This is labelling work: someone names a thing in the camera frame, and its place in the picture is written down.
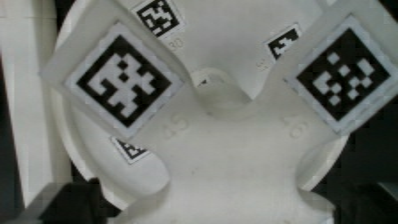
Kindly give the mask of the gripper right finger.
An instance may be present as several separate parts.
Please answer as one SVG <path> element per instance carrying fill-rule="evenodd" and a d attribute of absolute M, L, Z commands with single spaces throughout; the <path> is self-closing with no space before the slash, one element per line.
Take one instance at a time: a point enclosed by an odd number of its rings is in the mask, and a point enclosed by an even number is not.
<path fill-rule="evenodd" d="M 335 224 L 398 224 L 398 180 L 349 176 L 335 163 L 312 192 L 335 206 Z"/>

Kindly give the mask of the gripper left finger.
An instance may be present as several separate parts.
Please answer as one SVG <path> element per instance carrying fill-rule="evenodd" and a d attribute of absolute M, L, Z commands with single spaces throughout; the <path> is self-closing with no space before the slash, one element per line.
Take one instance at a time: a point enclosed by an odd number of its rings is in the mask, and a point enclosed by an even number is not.
<path fill-rule="evenodd" d="M 49 183 L 10 224 L 109 224 L 118 209 L 104 199 L 101 182 Z"/>

